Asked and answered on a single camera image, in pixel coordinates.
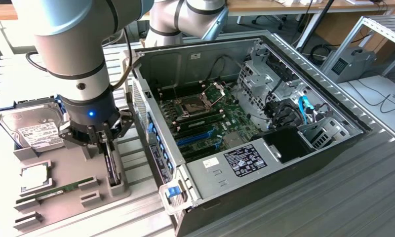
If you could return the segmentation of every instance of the warning label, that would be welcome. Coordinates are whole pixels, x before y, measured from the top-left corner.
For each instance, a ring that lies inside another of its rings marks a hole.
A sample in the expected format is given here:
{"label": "warning label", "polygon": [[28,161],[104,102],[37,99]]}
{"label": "warning label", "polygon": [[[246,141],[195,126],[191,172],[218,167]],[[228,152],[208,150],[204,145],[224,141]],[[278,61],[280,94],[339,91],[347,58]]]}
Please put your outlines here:
{"label": "warning label", "polygon": [[267,166],[252,144],[224,154],[228,164],[239,177]]}
{"label": "warning label", "polygon": [[33,149],[63,142],[53,122],[20,128],[19,132]]}

